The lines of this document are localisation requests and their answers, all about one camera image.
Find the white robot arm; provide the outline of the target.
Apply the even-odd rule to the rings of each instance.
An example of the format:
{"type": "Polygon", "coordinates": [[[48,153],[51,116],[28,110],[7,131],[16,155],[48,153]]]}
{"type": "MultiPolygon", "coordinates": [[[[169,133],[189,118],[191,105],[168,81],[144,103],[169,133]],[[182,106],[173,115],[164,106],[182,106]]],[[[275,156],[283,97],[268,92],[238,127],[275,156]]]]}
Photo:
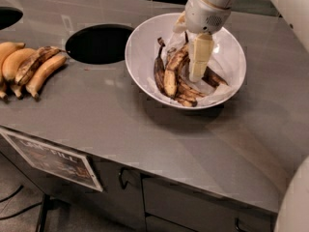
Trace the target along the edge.
{"type": "MultiPolygon", "coordinates": [[[[231,14],[236,0],[187,0],[173,31],[200,34],[193,45],[190,79],[202,77],[201,64],[210,59],[201,52],[211,49],[211,35],[218,32],[231,14]]],[[[292,27],[305,49],[309,50],[309,0],[270,0],[292,27]]],[[[309,232],[309,158],[303,160],[294,174],[282,201],[274,232],[309,232]]]]}

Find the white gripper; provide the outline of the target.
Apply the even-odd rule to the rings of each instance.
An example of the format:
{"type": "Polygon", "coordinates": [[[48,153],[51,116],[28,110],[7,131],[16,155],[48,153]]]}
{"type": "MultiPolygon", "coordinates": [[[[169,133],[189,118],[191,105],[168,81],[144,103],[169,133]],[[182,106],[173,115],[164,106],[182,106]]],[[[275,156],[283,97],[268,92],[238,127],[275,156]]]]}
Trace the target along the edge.
{"type": "Polygon", "coordinates": [[[186,30],[198,34],[189,42],[189,80],[199,81],[211,58],[213,33],[219,31],[231,13],[231,0],[187,0],[173,26],[174,33],[186,30]]]}

